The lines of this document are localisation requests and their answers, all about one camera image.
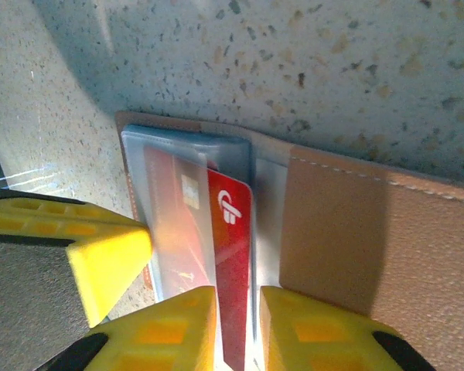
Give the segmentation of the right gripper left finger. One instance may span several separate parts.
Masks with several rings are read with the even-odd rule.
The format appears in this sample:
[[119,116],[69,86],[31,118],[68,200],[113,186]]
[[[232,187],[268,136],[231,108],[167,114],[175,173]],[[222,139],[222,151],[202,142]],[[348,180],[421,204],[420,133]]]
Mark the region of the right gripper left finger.
[[212,370],[215,287],[201,286],[92,328],[47,370]]

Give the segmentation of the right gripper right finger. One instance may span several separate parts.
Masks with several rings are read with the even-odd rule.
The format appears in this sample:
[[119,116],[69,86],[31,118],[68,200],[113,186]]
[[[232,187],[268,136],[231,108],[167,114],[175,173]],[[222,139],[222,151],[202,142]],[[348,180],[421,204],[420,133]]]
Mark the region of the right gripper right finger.
[[267,370],[432,370],[394,328],[274,286],[261,287]]

